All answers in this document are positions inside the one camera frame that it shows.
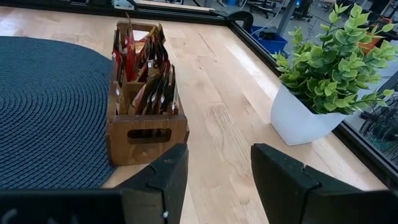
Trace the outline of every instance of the navy woven placemat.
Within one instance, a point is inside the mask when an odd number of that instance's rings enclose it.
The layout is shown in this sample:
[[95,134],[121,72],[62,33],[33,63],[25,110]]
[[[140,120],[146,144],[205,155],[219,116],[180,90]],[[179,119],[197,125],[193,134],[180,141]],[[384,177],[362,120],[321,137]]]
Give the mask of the navy woven placemat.
[[110,66],[78,45],[0,37],[0,189],[104,183]]

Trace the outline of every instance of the metal frame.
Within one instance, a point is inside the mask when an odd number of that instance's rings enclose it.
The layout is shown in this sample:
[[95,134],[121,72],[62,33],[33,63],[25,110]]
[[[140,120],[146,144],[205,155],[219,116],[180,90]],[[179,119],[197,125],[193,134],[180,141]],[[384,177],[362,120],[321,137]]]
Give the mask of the metal frame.
[[[64,0],[1,0],[0,6],[24,7],[31,9],[94,14],[101,16],[130,17],[137,19],[155,19],[175,22],[190,22],[218,26],[228,26],[277,76],[276,62],[250,34],[236,21],[217,14],[215,11],[181,9],[175,7],[135,4],[132,11],[99,7],[86,4],[70,4]],[[385,161],[377,149],[359,135],[348,123],[343,121],[333,133],[350,149],[387,187],[398,187],[398,170]]]

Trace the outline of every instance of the white pot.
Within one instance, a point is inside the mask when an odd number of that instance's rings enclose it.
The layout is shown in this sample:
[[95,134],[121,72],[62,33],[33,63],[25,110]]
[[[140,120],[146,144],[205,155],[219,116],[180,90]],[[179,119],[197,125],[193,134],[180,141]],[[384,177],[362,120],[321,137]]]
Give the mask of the white pot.
[[320,139],[345,118],[341,113],[313,114],[283,85],[271,109],[271,124],[289,146]]

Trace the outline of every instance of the light wood surface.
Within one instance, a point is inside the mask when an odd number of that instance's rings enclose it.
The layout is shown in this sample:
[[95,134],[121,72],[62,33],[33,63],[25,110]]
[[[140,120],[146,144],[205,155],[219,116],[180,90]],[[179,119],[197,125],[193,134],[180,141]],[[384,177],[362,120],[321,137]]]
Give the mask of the light wood surface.
[[181,9],[194,9],[194,10],[202,10],[202,11],[209,11],[209,10],[213,9],[213,8],[209,8],[209,7],[187,6],[187,5],[171,4],[171,3],[165,3],[165,2],[145,1],[145,0],[136,1],[136,3],[150,5],[150,6],[177,7],[177,8],[181,8]]
[[[110,58],[120,20],[0,7],[0,35],[71,42]],[[333,134],[312,144],[284,144],[270,125],[280,81],[227,27],[135,21],[162,23],[188,118],[190,160],[182,223],[267,223],[251,173],[249,153],[255,142],[360,189],[385,189]],[[144,166],[118,168],[104,187]]]

